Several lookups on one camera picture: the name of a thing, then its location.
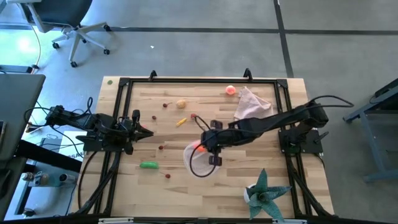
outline gray floor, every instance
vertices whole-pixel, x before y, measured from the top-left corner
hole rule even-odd
[[[277,28],[272,0],[130,1],[95,0],[83,24],[106,20],[118,27]],[[396,30],[394,0],[280,0],[286,29]],[[0,21],[21,22],[11,6]],[[98,96],[105,75],[240,77],[246,67],[256,77],[286,77],[278,34],[197,34],[93,32],[111,55],[80,44],[76,62],[68,63],[70,41],[54,50],[59,32],[39,34],[40,73],[47,76],[39,102],[84,108]],[[294,77],[304,78],[309,97],[334,94],[356,108],[377,89],[397,78],[398,36],[287,35]],[[0,63],[32,64],[38,53],[31,30],[0,30]],[[327,109],[330,118],[323,140],[328,184],[335,213],[345,218],[398,221],[398,181],[365,184],[376,171],[358,121],[342,117],[351,109]],[[41,111],[35,119],[43,121]]]

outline green leaves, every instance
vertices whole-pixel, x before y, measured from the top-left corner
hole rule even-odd
[[[278,206],[273,201],[275,198],[282,196],[292,187],[268,187],[267,173],[263,169],[253,188],[246,188],[246,192],[250,198],[248,205],[250,207],[250,219],[253,219],[263,209],[272,218],[284,221]]]
[[[265,169],[261,171],[260,176],[257,179],[256,186],[254,186],[254,189],[260,190],[262,192],[265,192],[267,190],[267,173]]]

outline pink cloth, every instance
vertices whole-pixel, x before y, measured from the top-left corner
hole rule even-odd
[[[274,114],[271,103],[253,94],[246,86],[239,95],[241,99],[235,111],[236,119],[266,118]]]

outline chair wheel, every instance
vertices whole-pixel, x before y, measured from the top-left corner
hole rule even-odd
[[[53,47],[54,49],[60,48],[60,46],[58,45],[58,43],[52,43],[52,47]]]
[[[107,32],[112,31],[111,28],[110,28],[110,26],[108,26],[108,25],[104,25],[104,29],[105,29]]]

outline wooden tabletop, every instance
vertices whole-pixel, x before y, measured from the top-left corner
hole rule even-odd
[[[112,115],[120,77],[104,77],[96,106],[96,113]],[[292,106],[307,102],[304,80],[287,79]],[[280,153],[277,130],[264,133],[250,144],[223,149],[223,165],[213,175],[200,179],[185,168],[183,150],[200,138],[202,130],[190,120],[192,113],[206,122],[222,121],[224,127],[233,121],[238,105],[238,94],[227,96],[222,83],[134,83],[129,116],[134,109],[141,111],[141,125],[155,132],[154,136],[134,143],[134,153],[122,155],[113,201],[112,216],[127,217],[211,217],[249,218],[249,207],[243,200],[243,190],[255,184],[262,168],[268,173],[269,186],[288,186],[285,157]],[[276,110],[272,85],[234,84],[237,92],[247,86],[254,94],[272,103]],[[123,91],[119,115],[121,116],[126,90]],[[175,103],[185,99],[183,110]],[[163,103],[172,103],[163,108]],[[180,127],[182,118],[188,121]],[[100,179],[104,153],[99,152],[90,162],[81,186],[82,203],[93,193]],[[325,171],[319,158],[302,155],[308,188],[323,207],[333,213]],[[142,161],[156,161],[159,170],[141,169]],[[106,188],[102,209],[106,204]],[[77,210],[77,196],[71,212]],[[302,193],[298,199],[304,211]],[[294,217],[291,194],[275,200],[285,218]],[[258,218],[269,218],[261,212]]]

